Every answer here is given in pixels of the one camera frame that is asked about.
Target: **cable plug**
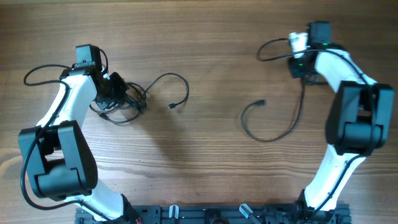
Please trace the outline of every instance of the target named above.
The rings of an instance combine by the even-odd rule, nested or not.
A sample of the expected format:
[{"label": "cable plug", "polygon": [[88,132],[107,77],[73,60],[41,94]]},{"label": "cable plug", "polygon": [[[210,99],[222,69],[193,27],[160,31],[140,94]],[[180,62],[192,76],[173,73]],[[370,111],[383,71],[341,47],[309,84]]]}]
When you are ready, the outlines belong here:
[{"label": "cable plug", "polygon": [[177,105],[175,104],[175,103],[171,103],[171,104],[169,104],[169,109],[173,109],[173,108],[175,108]]},{"label": "cable plug", "polygon": [[100,113],[99,117],[102,119],[105,119],[105,120],[109,119],[109,117],[108,117],[108,115],[106,115],[106,113]]},{"label": "cable plug", "polygon": [[259,100],[259,101],[255,102],[255,104],[257,106],[264,106],[266,104],[266,100]]}]

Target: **wooden surface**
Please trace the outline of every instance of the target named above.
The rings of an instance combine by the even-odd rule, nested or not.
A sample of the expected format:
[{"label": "wooden surface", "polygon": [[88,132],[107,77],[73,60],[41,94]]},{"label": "wooden surface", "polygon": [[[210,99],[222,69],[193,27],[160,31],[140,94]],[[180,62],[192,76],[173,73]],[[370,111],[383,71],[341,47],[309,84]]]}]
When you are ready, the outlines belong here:
[{"label": "wooden surface", "polygon": [[[127,125],[87,113],[83,133],[100,179],[134,205],[292,202],[322,161],[334,94],[327,86],[308,87],[302,120],[291,135],[270,144],[249,139],[238,119],[248,103],[267,100],[248,113],[248,124],[270,138],[290,124],[300,93],[285,60],[258,62],[256,50],[267,40],[304,31],[310,21],[329,20],[335,42],[365,72],[398,89],[397,10],[393,0],[0,5],[0,223],[74,220],[74,206],[39,211],[26,204],[19,188],[19,131],[35,126],[58,92],[57,85],[24,86],[31,68],[71,65],[75,46],[90,43],[105,50],[110,70],[127,81],[146,87],[165,72],[189,81],[185,105],[167,109],[184,97],[185,87],[178,78],[164,78],[151,89],[145,114]],[[289,50],[278,43],[264,55]],[[30,81],[60,72],[48,68]],[[355,171],[341,194],[354,223],[398,223],[397,148],[395,116],[387,144]]]}]

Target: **wooden table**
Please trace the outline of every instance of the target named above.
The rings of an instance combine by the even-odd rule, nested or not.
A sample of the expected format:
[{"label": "wooden table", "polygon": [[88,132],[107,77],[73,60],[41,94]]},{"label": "wooden table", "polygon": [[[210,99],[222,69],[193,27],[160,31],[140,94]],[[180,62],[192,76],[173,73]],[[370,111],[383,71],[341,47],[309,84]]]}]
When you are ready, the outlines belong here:
[{"label": "wooden table", "polygon": [[[74,206],[44,212],[24,201],[17,137],[43,117],[59,88],[27,87],[23,76],[42,64],[71,65],[77,45],[101,47],[111,72],[144,87],[165,72],[189,81],[185,105],[167,109],[184,97],[185,86],[178,78],[164,78],[150,90],[146,112],[126,125],[87,112],[83,133],[100,179],[134,205],[262,204],[299,196],[325,153],[332,90],[308,87],[298,128],[278,142],[248,138],[238,117],[248,103],[266,99],[265,107],[248,113],[253,132],[271,138],[289,126],[299,81],[291,79],[286,60],[261,63],[254,54],[265,41],[304,31],[310,21],[332,21],[333,40],[368,75],[398,89],[398,7],[392,0],[64,2],[0,6],[0,223],[74,220]],[[289,51],[278,43],[264,56]],[[60,72],[44,69],[29,81],[54,79]],[[387,144],[355,171],[340,196],[351,205],[354,223],[398,222],[397,147],[396,116]]]}]

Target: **black cable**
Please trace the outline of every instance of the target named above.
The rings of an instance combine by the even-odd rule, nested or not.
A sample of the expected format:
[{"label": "black cable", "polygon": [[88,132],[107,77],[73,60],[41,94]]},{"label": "black cable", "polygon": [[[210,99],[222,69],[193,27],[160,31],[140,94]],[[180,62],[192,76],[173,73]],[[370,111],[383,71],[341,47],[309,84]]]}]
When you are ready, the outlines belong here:
[{"label": "black cable", "polygon": [[[268,61],[271,61],[271,60],[277,60],[277,59],[284,58],[284,57],[291,57],[291,56],[293,56],[293,55],[301,54],[301,53],[306,53],[306,52],[326,52],[326,53],[329,53],[329,54],[333,54],[333,55],[338,56],[340,59],[342,59],[343,61],[345,61],[348,65],[350,65],[350,67],[357,73],[358,77],[359,77],[359,78],[364,82],[364,84],[366,85],[366,89],[367,89],[368,95],[369,95],[369,102],[370,102],[370,105],[371,105],[371,116],[372,116],[372,120],[371,120],[371,134],[370,134],[371,143],[370,143],[368,149],[369,149],[369,150],[373,150],[374,147],[375,147],[374,144],[373,144],[373,139],[374,139],[374,128],[376,127],[376,123],[375,123],[375,122],[376,122],[376,108],[375,108],[375,102],[374,102],[375,99],[374,99],[374,97],[373,97],[372,88],[371,88],[371,86],[369,85],[369,83],[366,81],[366,79],[363,77],[363,74],[362,74],[361,72],[359,72],[359,70],[357,69],[357,67],[356,67],[354,64],[352,64],[347,58],[345,58],[344,56],[340,55],[339,53],[336,53],[336,52],[331,51],[331,50],[306,49],[306,50],[301,50],[301,51],[298,51],[298,52],[283,54],[283,55],[276,56],[276,57],[272,57],[272,58],[261,58],[261,57],[260,57],[261,50],[262,50],[266,45],[268,45],[268,44],[270,44],[270,43],[272,43],[272,42],[275,42],[275,41],[279,41],[279,40],[286,40],[286,39],[271,40],[271,41],[268,41],[267,43],[263,44],[263,45],[259,48],[259,50],[257,51],[256,58],[257,58],[259,61],[268,62]],[[357,156],[353,157],[352,159],[350,159],[350,160],[346,163],[346,166],[345,166],[344,170],[342,171],[342,173],[340,174],[339,179],[337,180],[335,186],[332,188],[332,190],[331,190],[330,193],[328,194],[327,198],[321,203],[321,205],[320,205],[317,209],[314,210],[314,212],[311,214],[310,218],[314,217],[315,214],[316,214],[317,212],[319,212],[319,211],[322,209],[323,206],[326,205],[326,203],[329,201],[329,199],[331,199],[331,198],[333,197],[333,194],[334,194],[335,191],[337,190],[337,188],[338,188],[340,182],[343,180],[344,175],[346,174],[346,172],[347,172],[347,170],[349,169],[349,167],[350,167],[350,165],[352,164],[352,162],[354,162],[356,159],[358,159],[358,158],[360,158],[360,157],[363,157],[363,156],[357,155]]]},{"label": "black cable", "polygon": [[[109,110],[101,111],[101,110],[94,109],[90,105],[90,109],[93,110],[94,112],[98,113],[101,118],[103,118],[103,119],[105,119],[105,120],[107,120],[107,121],[109,121],[111,123],[114,123],[114,124],[123,124],[123,123],[128,123],[130,121],[133,121],[136,118],[138,118],[144,112],[144,110],[146,109],[146,107],[147,107],[147,92],[149,91],[149,89],[159,79],[161,79],[162,77],[164,77],[166,75],[175,75],[175,76],[181,78],[184,81],[184,84],[185,84],[185,86],[187,88],[187,94],[185,95],[185,98],[182,101],[178,102],[178,103],[169,104],[169,109],[172,109],[172,108],[174,108],[174,107],[186,102],[188,100],[188,97],[189,97],[189,84],[188,84],[188,81],[184,77],[179,75],[179,74],[169,72],[169,73],[165,73],[165,74],[159,76],[158,78],[156,78],[155,81],[153,81],[146,89],[144,89],[142,86],[138,85],[137,83],[127,82],[126,84],[129,87],[131,87],[138,94],[138,98],[134,98],[133,96],[131,96],[131,95],[126,93],[125,96],[124,96],[124,103],[128,104],[128,106],[126,106],[126,107],[121,107],[122,105],[115,105],[113,108],[111,108]],[[128,109],[128,108],[132,108],[132,109],[136,110],[137,114],[134,115],[132,118],[126,119],[124,121],[112,120],[107,115],[110,112],[113,112],[113,111],[116,111],[116,110],[125,110],[125,109]]]},{"label": "black cable", "polygon": [[106,67],[105,67],[105,69],[101,72],[101,75],[105,75],[105,74],[107,74],[107,72],[108,72],[108,57],[106,56],[106,53],[105,53],[105,51],[104,51],[103,49],[100,49],[99,51],[102,52],[102,54],[104,54],[104,57],[105,57]]},{"label": "black cable", "polygon": [[29,149],[28,149],[28,151],[27,151],[27,154],[26,154],[26,157],[25,157],[24,163],[23,163],[23,165],[22,165],[22,169],[21,169],[21,190],[22,190],[22,195],[24,196],[26,202],[27,202],[30,206],[32,206],[32,207],[34,207],[34,208],[37,208],[37,209],[40,209],[40,210],[53,210],[53,209],[61,208],[61,207],[64,207],[64,206],[66,206],[66,205],[70,205],[70,204],[73,204],[73,203],[78,203],[78,204],[80,204],[81,207],[86,207],[87,209],[89,209],[89,210],[91,210],[93,213],[95,213],[96,215],[98,215],[98,216],[104,218],[105,220],[107,220],[107,221],[109,221],[109,222],[113,222],[113,221],[110,220],[108,217],[106,217],[105,215],[103,215],[103,214],[100,213],[99,211],[95,210],[94,208],[92,208],[91,206],[89,206],[88,204],[86,204],[86,203],[85,203],[84,201],[82,201],[82,200],[72,200],[72,201],[69,201],[69,202],[61,203],[61,204],[59,204],[59,205],[54,205],[54,206],[45,207],[45,206],[37,205],[35,202],[32,201],[32,199],[30,199],[30,197],[29,197],[28,194],[27,194],[27,191],[26,191],[26,184],[25,184],[25,175],[26,175],[27,165],[28,165],[28,163],[29,163],[30,156],[32,155],[32,152],[33,152],[33,150],[34,150],[34,147],[35,147],[36,144],[38,143],[39,139],[43,137],[44,132],[46,132],[46,130],[47,130],[47,128],[50,126],[50,124],[54,122],[55,118],[57,118],[57,116],[58,116],[60,110],[62,109],[63,105],[65,104],[65,102],[66,102],[66,100],[67,100],[67,98],[68,98],[69,92],[70,92],[70,87],[69,87],[69,85],[68,85],[67,83],[61,81],[61,80],[49,80],[49,81],[38,82],[38,83],[27,83],[27,82],[26,82],[27,77],[28,77],[31,73],[33,73],[34,71],[36,71],[36,70],[38,70],[38,69],[46,68],[46,67],[61,67],[61,68],[70,69],[70,67],[64,66],[64,65],[56,65],[56,64],[42,65],[42,66],[33,68],[33,69],[32,69],[31,71],[29,71],[29,72],[25,75],[25,77],[24,77],[24,84],[27,85],[27,86],[38,86],[38,85],[44,85],[44,84],[48,84],[48,83],[61,83],[62,85],[65,86],[65,94],[63,95],[60,104],[57,106],[57,108],[55,109],[54,113],[51,115],[49,121],[48,121],[44,126],[42,126],[42,129],[39,131],[39,133],[36,134],[35,139],[33,140],[32,144],[30,145],[30,147],[29,147]]},{"label": "black cable", "polygon": [[303,102],[304,102],[304,94],[305,94],[305,80],[304,80],[304,78],[301,78],[301,88],[302,88],[302,91],[301,91],[301,95],[300,95],[300,103],[299,103],[299,106],[298,106],[296,119],[294,120],[293,124],[291,125],[291,127],[286,132],[284,132],[280,136],[277,136],[276,138],[272,138],[272,139],[260,139],[260,138],[255,137],[252,134],[252,132],[250,132],[250,130],[248,129],[246,123],[244,122],[244,115],[245,115],[246,111],[250,107],[255,106],[255,105],[256,106],[264,106],[266,104],[265,100],[259,100],[259,101],[256,101],[256,102],[253,102],[253,103],[247,105],[243,109],[243,112],[241,113],[241,124],[242,124],[242,128],[246,132],[246,134],[248,134],[248,136],[250,136],[250,138],[252,138],[252,139],[254,139],[254,140],[258,141],[258,142],[274,142],[274,141],[278,141],[278,140],[286,137],[288,134],[290,134],[296,128],[296,126],[297,126],[297,124],[299,123],[299,120],[300,120],[300,116],[301,116],[301,112],[302,112],[302,108],[303,108]]}]

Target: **power cord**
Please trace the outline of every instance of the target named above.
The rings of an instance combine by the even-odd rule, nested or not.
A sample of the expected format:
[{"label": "power cord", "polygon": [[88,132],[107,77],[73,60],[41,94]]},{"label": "power cord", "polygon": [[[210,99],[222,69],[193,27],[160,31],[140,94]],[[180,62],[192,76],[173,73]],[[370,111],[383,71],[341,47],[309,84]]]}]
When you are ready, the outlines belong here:
[{"label": "power cord", "polygon": [[[371,88],[371,86],[369,85],[369,83],[366,81],[366,79],[363,77],[363,74],[362,74],[361,72],[359,72],[359,70],[356,68],[356,66],[355,66],[354,64],[352,64],[347,58],[345,58],[344,56],[340,55],[339,53],[336,53],[336,52],[331,51],[331,50],[306,49],[306,50],[301,50],[301,51],[298,51],[298,52],[283,54],[283,55],[276,56],[276,57],[272,57],[272,58],[261,58],[260,53],[261,53],[262,49],[263,49],[265,46],[267,46],[267,45],[270,44],[270,43],[277,42],[277,41],[281,41],[281,40],[287,40],[287,39],[286,39],[286,38],[281,38],[281,39],[276,39],[276,40],[270,40],[270,41],[266,42],[265,44],[263,44],[263,45],[259,48],[259,50],[257,51],[256,58],[257,58],[259,61],[261,61],[261,62],[268,62],[268,61],[277,60],[277,59],[280,59],[280,58],[291,57],[291,56],[293,56],[293,55],[302,54],[302,53],[306,53],[306,52],[326,52],[326,53],[329,53],[329,54],[336,55],[337,57],[339,57],[340,59],[342,59],[343,61],[345,61],[345,62],[357,73],[358,77],[359,77],[359,78],[363,81],[363,83],[366,85],[366,89],[367,89],[368,95],[369,95],[369,103],[370,103],[370,105],[371,105],[371,117],[372,117],[372,119],[371,119],[371,133],[370,133],[371,144],[369,145],[369,149],[370,149],[370,150],[373,150],[374,147],[375,147],[375,146],[373,145],[374,128],[376,127],[376,123],[375,123],[375,122],[376,122],[375,99],[374,99],[374,97],[373,97],[372,88]],[[242,122],[242,127],[243,127],[243,129],[245,130],[245,132],[246,132],[251,138],[253,138],[254,140],[260,141],[260,142],[276,141],[276,140],[281,139],[281,138],[280,138],[281,136],[282,136],[282,137],[285,137],[286,135],[290,134],[290,133],[292,132],[292,130],[294,129],[295,124],[297,123],[296,121],[299,120],[299,116],[300,116],[300,112],[301,112],[300,110],[301,110],[301,108],[302,108],[302,100],[300,100],[300,106],[299,106],[299,110],[298,110],[298,113],[297,113],[298,116],[297,116],[297,118],[296,118],[296,120],[295,120],[295,122],[294,122],[294,125],[292,125],[292,128],[290,128],[290,129],[289,129],[286,133],[284,133],[283,135],[281,135],[281,136],[279,136],[279,137],[277,137],[277,138],[275,138],[275,139],[270,139],[270,140],[263,140],[263,139],[255,138],[255,137],[250,133],[250,131],[248,130],[246,124],[244,123],[244,113],[248,110],[248,108],[251,107],[251,106],[254,106],[254,105],[258,105],[258,106],[265,105],[265,101],[264,101],[264,102],[263,102],[263,101],[264,101],[264,100],[261,100],[261,101],[257,101],[257,102],[255,102],[255,103],[252,103],[252,104],[248,105],[247,107],[245,107],[245,109],[243,110],[243,113],[242,113],[242,115],[241,115],[241,122]],[[325,206],[326,203],[333,197],[333,194],[336,192],[338,186],[340,185],[340,182],[343,180],[344,175],[346,174],[346,172],[347,172],[347,170],[349,169],[350,165],[351,165],[356,159],[359,159],[359,158],[361,158],[361,157],[364,157],[364,156],[357,155],[357,156],[353,157],[352,159],[350,159],[350,160],[346,163],[346,166],[345,166],[344,170],[342,171],[342,173],[340,174],[340,176],[339,176],[339,178],[338,178],[338,180],[337,180],[335,186],[334,186],[334,187],[332,188],[332,190],[329,192],[327,198],[321,203],[321,205],[320,205],[318,208],[316,208],[316,209],[312,212],[312,214],[310,215],[310,218],[313,218],[313,217],[322,209],[322,207]]]},{"label": "power cord", "polygon": [[[171,104],[169,104],[169,109],[175,108],[176,106],[178,106],[178,105],[180,105],[180,104],[182,104],[182,103],[184,103],[184,102],[186,102],[186,101],[188,100],[188,97],[189,97],[189,84],[188,84],[188,81],[187,81],[184,77],[182,77],[181,75],[179,75],[179,74],[177,74],[177,73],[169,72],[169,73],[165,73],[165,74],[159,76],[158,78],[156,78],[155,81],[153,81],[153,82],[146,88],[146,90],[145,90],[142,86],[138,85],[137,83],[127,82],[126,84],[127,84],[129,87],[131,87],[131,88],[139,95],[138,98],[135,98],[135,97],[133,97],[133,96],[131,96],[131,95],[129,95],[129,94],[126,93],[126,94],[124,95],[124,99],[123,99],[123,100],[124,100],[124,103],[122,103],[122,104],[117,104],[117,105],[115,105],[114,107],[112,107],[112,108],[109,109],[109,110],[106,110],[106,111],[96,110],[96,109],[94,109],[91,105],[90,105],[90,109],[91,109],[92,111],[98,113],[99,116],[100,116],[101,118],[103,118],[103,119],[105,119],[105,120],[107,120],[107,121],[109,121],[109,122],[111,122],[111,123],[114,123],[114,124],[123,124],[123,123],[128,123],[128,122],[130,122],[130,121],[133,121],[133,120],[135,120],[136,118],[138,118],[139,115],[142,114],[142,113],[144,112],[144,110],[146,109],[146,107],[147,107],[147,92],[149,91],[149,89],[150,89],[158,80],[160,80],[162,77],[164,77],[164,76],[166,76],[166,75],[174,75],[174,76],[177,76],[177,77],[181,78],[181,79],[184,81],[184,84],[185,84],[185,86],[186,86],[186,88],[187,88],[187,94],[185,95],[185,98],[184,98],[182,101],[180,101],[180,102],[178,102],[178,103],[171,103]],[[117,110],[125,110],[125,109],[129,109],[129,108],[132,108],[132,109],[136,110],[136,111],[137,111],[137,114],[134,115],[132,118],[129,118],[129,119],[124,120],[124,121],[115,121],[115,120],[112,120],[112,119],[109,118],[109,116],[107,115],[108,113],[112,113],[112,112],[117,111]]]},{"label": "power cord", "polygon": [[61,80],[49,80],[49,81],[44,81],[44,82],[38,82],[38,83],[27,83],[27,77],[33,73],[36,70],[39,70],[41,68],[47,68],[47,67],[61,67],[61,68],[67,68],[70,69],[70,67],[65,66],[65,65],[56,65],[56,64],[51,64],[51,65],[42,65],[36,68],[33,68],[31,71],[29,71],[25,77],[24,77],[24,84],[27,86],[39,86],[39,85],[44,85],[44,84],[49,84],[49,83],[61,83],[62,85],[65,86],[65,94],[63,95],[60,104],[57,106],[57,108],[55,109],[54,113],[51,115],[51,118],[49,119],[49,121],[42,126],[42,129],[39,131],[38,134],[36,134],[35,139],[33,140],[32,144],[30,145],[27,154],[26,154],[26,158],[24,160],[24,163],[22,165],[22,170],[21,170],[21,190],[22,190],[22,195],[24,196],[24,199],[26,200],[26,202],[37,209],[40,210],[53,210],[53,209],[57,209],[57,208],[61,208],[73,203],[77,203],[80,204],[81,207],[86,207],[87,209],[89,209],[90,211],[92,211],[94,214],[100,216],[101,218],[104,218],[106,221],[113,223],[113,221],[111,219],[109,219],[107,216],[105,216],[104,214],[102,214],[101,212],[95,210],[93,207],[89,206],[87,203],[85,203],[83,200],[72,200],[69,202],[64,202],[61,203],[59,205],[54,205],[54,206],[49,206],[49,207],[45,207],[45,206],[41,206],[41,205],[37,205],[35,202],[32,201],[32,199],[30,199],[30,197],[27,194],[26,191],[26,184],[25,184],[25,175],[26,175],[26,170],[27,170],[27,165],[29,163],[29,159],[30,156],[32,155],[33,149],[36,146],[36,144],[38,143],[39,139],[42,138],[44,136],[44,133],[46,132],[47,128],[51,125],[51,123],[54,122],[55,118],[57,118],[60,110],[62,109],[63,105],[65,104],[69,92],[70,92],[70,87],[67,83],[61,81]]}]

